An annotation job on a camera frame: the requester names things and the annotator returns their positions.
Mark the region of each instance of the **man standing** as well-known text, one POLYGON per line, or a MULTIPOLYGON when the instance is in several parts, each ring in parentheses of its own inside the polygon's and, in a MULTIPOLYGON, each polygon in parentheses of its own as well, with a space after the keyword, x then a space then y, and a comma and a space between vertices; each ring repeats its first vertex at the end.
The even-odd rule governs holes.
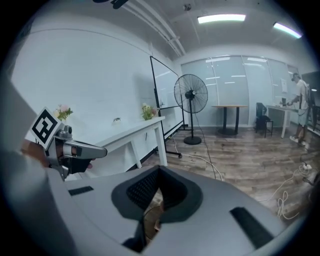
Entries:
POLYGON ((308 130, 308 116, 310 112, 310 91, 309 85, 301 79, 298 73, 293 74, 291 79, 296 83, 296 97, 288 102, 287 105, 291 106, 293 103, 299 102, 298 109, 298 127, 296 129, 295 136, 290 136, 290 140, 295 143, 301 143, 303 146, 306 145, 305 137, 308 130))

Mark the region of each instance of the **black chair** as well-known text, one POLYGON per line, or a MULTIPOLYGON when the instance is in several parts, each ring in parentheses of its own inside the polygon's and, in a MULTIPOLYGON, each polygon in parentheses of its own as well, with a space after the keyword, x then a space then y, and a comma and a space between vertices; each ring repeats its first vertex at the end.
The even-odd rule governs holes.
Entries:
POLYGON ((255 133, 258 132, 258 130, 264 130, 264 137, 267 135, 267 130, 271 132, 271 136, 274 130, 274 121, 271 120, 268 116, 266 116, 267 108, 261 103, 257 102, 255 105, 255 133), (271 130, 267 129, 267 124, 271 123, 271 130))

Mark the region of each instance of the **white cable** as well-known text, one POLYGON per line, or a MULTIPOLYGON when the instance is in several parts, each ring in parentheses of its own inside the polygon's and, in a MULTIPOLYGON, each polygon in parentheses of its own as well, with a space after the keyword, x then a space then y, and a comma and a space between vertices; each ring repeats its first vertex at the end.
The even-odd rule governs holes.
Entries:
MULTIPOLYGON (((302 176, 302 177, 308 177, 310 170, 309 170, 309 169, 304 169, 304 167, 303 167, 302 165, 300 165, 299 168, 296 169, 296 170, 293 172, 292 177, 291 177, 291 178, 288 178, 287 180, 285 180, 285 181, 276 189, 276 191, 274 191, 274 193, 272 194, 272 196, 271 196, 269 199, 267 199, 267 200, 261 200, 261 201, 259 201, 259 202, 268 202, 271 198, 273 198, 274 195, 277 193, 277 191, 278 191, 286 182, 291 181, 291 180, 295 177, 295 174, 296 174, 297 171, 299 171, 300 176, 302 176)), ((295 218, 295 217, 299 214, 299 212, 298 212, 296 215, 294 215, 293 217, 287 217, 287 216, 285 216, 285 214, 284 214, 284 207, 285 207, 285 201, 286 201, 287 199, 288 199, 288 192, 285 190, 285 191, 283 191, 282 198, 279 198, 278 201, 277 201, 278 207, 279 207, 277 216, 278 216, 279 218, 280 218, 281 216, 283 216, 286 220, 291 220, 291 219, 295 218)))
MULTIPOLYGON (((171 138, 172 138, 173 141, 174 141, 175 151, 178 153, 178 150, 177 150, 177 142, 176 142, 176 140, 175 140, 175 138, 174 138, 174 135, 172 135, 171 138)), ((200 158, 200 159, 206 161, 208 164, 212 165, 212 167, 218 172, 218 174, 220 175, 220 179, 221 179, 221 181, 223 182, 222 175, 221 175, 220 171, 214 166, 214 164, 213 164, 212 162, 209 162, 209 161, 205 160, 204 158, 202 158, 202 157, 200 157, 200 156, 195 156, 195 155, 190 155, 190 154, 181 154, 181 155, 187 156, 187 157, 191 157, 191 158, 200 158)))

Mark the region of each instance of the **wooden floor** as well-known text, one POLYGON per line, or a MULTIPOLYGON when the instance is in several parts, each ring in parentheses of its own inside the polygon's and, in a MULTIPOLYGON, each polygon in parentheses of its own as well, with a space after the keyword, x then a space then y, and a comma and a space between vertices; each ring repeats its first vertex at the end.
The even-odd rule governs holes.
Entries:
MULTIPOLYGON (((302 161, 314 168, 310 177, 313 181, 317 173, 315 168, 320 170, 320 138, 317 135, 308 132, 306 140, 309 146, 306 149, 289 139, 296 130, 293 124, 289 129, 287 128, 285 138, 281 138, 281 129, 275 129, 272 137, 267 134, 266 138, 261 132, 255 133, 253 128, 240 128, 237 136, 223 136, 212 127, 205 127, 202 130, 211 161, 220 171, 223 181, 259 201, 274 214, 278 212, 277 202, 282 198, 284 191, 288 193, 284 206, 287 217, 308 209, 310 206, 308 196, 312 186, 304 182, 303 177, 298 173, 283 185, 271 200, 266 200, 293 175, 293 172, 302 165, 302 161)), ((198 145, 187 145, 183 142, 189 134, 189 131, 179 131, 174 135, 177 150, 182 154, 202 157, 209 161, 201 131, 197 129, 194 132, 195 136, 202 138, 202 143, 198 145)), ((176 151, 172 138, 166 142, 166 147, 168 151, 176 151)), ((218 173, 214 175, 211 165, 202 159, 185 155, 179 159, 176 155, 167 154, 167 161, 169 167, 212 179, 216 176, 218 180, 220 179, 218 173)), ((159 164, 159 156, 154 154, 143 163, 143 166, 159 164)), ((150 208, 158 205, 160 201, 161 195, 158 194, 150 204, 150 208)))

